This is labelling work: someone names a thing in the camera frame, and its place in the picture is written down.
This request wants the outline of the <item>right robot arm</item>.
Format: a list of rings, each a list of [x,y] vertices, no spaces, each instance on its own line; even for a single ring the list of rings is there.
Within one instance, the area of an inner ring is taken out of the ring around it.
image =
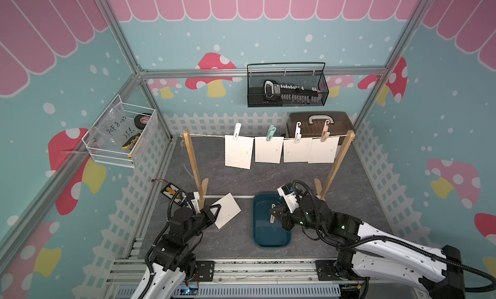
[[[495,291],[495,277],[464,265],[452,246],[423,246],[383,232],[367,222],[332,211],[307,184],[295,180],[277,190],[281,204],[271,210],[282,228],[312,231],[313,241],[335,248],[330,272],[345,280],[361,279],[367,288],[374,278],[404,284],[430,298],[465,298]]]

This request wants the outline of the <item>green clothespin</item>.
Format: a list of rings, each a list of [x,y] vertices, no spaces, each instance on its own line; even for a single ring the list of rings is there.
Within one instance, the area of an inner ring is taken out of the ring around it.
[[[271,141],[275,132],[276,132],[276,127],[274,125],[270,125],[267,130],[266,141]]]

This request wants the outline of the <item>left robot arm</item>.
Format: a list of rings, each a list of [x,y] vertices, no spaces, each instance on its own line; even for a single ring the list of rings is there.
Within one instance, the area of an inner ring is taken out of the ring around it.
[[[222,205],[197,209],[183,190],[172,196],[167,208],[167,223],[147,251],[146,270],[133,298],[171,298],[196,268],[196,255],[189,242],[202,236],[222,212]]]

